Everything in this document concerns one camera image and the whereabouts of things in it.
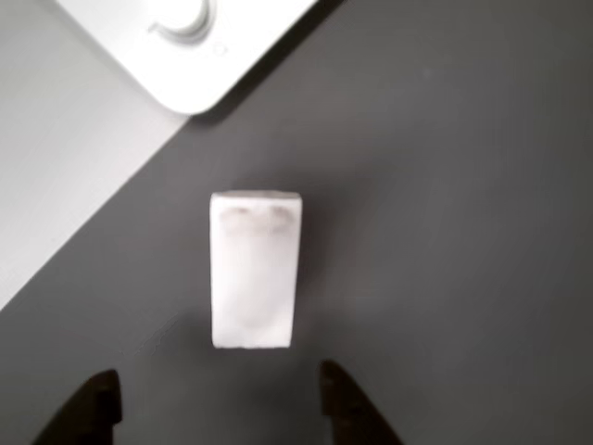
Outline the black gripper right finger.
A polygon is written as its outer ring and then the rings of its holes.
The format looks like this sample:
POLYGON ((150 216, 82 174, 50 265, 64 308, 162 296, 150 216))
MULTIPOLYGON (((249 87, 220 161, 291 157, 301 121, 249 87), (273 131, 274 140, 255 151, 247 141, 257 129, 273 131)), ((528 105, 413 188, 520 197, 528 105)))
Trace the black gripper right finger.
POLYGON ((320 363, 319 375, 322 415, 331 424, 333 444, 403 444, 341 365, 333 360, 324 360, 320 363))

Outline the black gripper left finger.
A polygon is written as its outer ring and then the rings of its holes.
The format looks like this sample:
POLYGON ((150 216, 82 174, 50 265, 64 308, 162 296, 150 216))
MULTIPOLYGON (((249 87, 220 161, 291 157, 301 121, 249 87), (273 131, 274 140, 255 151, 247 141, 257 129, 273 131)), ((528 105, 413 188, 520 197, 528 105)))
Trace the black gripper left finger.
POLYGON ((91 376, 59 408, 33 444, 113 444, 122 421, 120 378, 110 369, 91 376))

